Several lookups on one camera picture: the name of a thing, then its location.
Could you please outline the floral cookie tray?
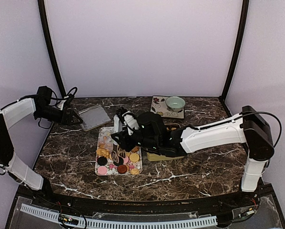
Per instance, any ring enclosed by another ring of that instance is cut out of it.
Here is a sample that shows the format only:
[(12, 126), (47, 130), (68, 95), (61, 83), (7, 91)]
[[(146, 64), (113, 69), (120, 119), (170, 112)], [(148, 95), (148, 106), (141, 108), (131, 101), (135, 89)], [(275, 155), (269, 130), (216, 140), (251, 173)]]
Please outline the floral cookie tray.
[(111, 134), (113, 133), (113, 127), (102, 127), (99, 131), (98, 142), (97, 142), (97, 150), (96, 150), (96, 162), (95, 162), (95, 174), (99, 175), (97, 172), (98, 165), (97, 159), (101, 156), (107, 158), (108, 163), (105, 165), (108, 169), (106, 175), (102, 176), (117, 176), (117, 175), (132, 175), (130, 170), (133, 168), (139, 169), (140, 173), (143, 171), (143, 161), (142, 161), (142, 152), (139, 147), (135, 147), (132, 151), (126, 152), (126, 156), (130, 156), (130, 154), (137, 153), (140, 155), (140, 161), (137, 163), (132, 163), (130, 160), (126, 164), (129, 168), (129, 171), (125, 174), (119, 174), (117, 172), (117, 166), (114, 165), (114, 161), (112, 160), (111, 153), (113, 150), (113, 142), (111, 138)]

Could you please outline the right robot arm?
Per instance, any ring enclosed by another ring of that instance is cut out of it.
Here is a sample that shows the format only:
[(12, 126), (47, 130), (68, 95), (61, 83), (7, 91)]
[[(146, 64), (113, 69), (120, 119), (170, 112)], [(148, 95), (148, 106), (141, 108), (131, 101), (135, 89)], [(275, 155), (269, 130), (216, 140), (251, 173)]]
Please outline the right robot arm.
[(167, 130), (162, 117), (153, 112), (135, 116), (120, 108), (114, 116), (113, 142), (130, 152), (136, 146), (160, 156), (179, 157), (215, 146), (241, 143), (248, 147), (248, 156), (241, 180), (241, 190), (233, 197), (233, 203), (243, 207), (252, 198), (266, 163), (274, 155), (270, 125), (251, 106), (227, 119), (207, 125), (188, 125)]

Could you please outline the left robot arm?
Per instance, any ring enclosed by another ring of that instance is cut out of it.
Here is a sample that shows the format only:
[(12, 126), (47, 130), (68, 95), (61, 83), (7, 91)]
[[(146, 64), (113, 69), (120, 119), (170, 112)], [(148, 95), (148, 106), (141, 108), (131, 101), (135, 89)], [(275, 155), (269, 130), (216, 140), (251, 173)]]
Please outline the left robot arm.
[(32, 149), (32, 144), (28, 147), (23, 144), (33, 139), (24, 131), (21, 121), (34, 118), (61, 125), (82, 124), (83, 120), (71, 108), (77, 91), (77, 87), (73, 87), (63, 98), (58, 98), (51, 88), (40, 86), (37, 93), (23, 96), (0, 109), (0, 175), (8, 173), (17, 182), (39, 192), (38, 199), (47, 208), (57, 204), (57, 197), (51, 193), (49, 180), (21, 159)]

